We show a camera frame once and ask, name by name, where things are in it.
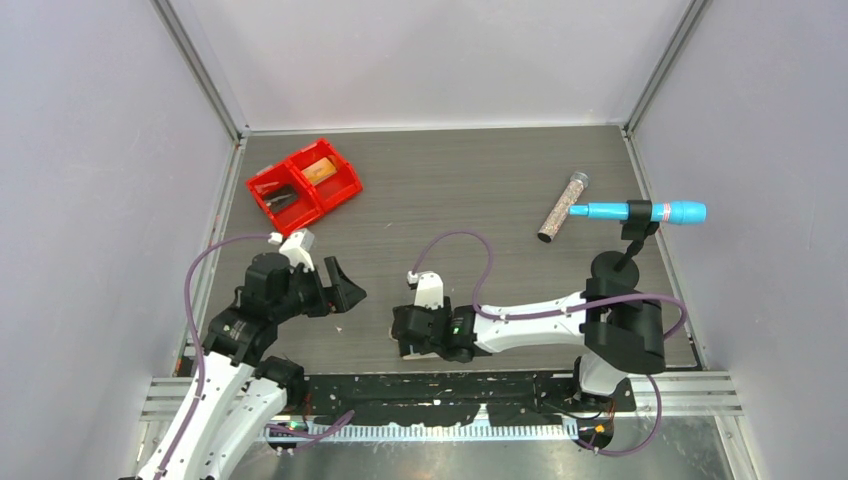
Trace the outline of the beige leather card holder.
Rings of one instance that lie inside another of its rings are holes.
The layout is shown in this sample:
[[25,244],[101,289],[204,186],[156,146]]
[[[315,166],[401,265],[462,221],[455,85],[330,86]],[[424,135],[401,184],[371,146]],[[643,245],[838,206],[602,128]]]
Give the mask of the beige leather card holder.
[[401,356],[401,359],[404,361],[416,361],[416,360],[426,360],[426,359],[440,359],[440,356],[437,353],[418,353],[412,352],[407,353]]

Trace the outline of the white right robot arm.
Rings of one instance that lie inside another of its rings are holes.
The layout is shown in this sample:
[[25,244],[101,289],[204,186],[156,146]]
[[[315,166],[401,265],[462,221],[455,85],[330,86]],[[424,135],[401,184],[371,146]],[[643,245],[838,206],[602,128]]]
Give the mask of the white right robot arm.
[[571,397],[596,410],[629,374],[665,371],[662,305],[650,295],[590,278],[583,290],[553,300],[454,306],[434,271],[408,272],[412,303],[396,306],[390,336],[402,358],[437,356],[468,363],[478,356],[549,345],[582,345]]

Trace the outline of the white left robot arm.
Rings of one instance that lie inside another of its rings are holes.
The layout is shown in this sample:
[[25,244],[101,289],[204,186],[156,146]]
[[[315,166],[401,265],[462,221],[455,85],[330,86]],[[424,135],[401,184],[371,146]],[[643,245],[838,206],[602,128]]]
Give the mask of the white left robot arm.
[[351,310],[367,296],[337,260],[323,285],[307,255],[263,253],[245,271],[233,302],[209,324],[192,387],[139,479],[227,479],[271,419],[298,412],[308,383],[301,365],[268,356],[279,326]]

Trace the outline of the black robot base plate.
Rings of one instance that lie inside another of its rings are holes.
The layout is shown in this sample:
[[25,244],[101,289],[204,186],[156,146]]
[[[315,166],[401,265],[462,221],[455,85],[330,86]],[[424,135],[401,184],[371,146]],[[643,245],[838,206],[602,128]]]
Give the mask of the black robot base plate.
[[635,410],[631,383],[610,398],[578,391],[569,371],[311,375],[282,412],[327,425],[354,413],[355,426],[465,426],[487,413],[496,426],[553,425]]

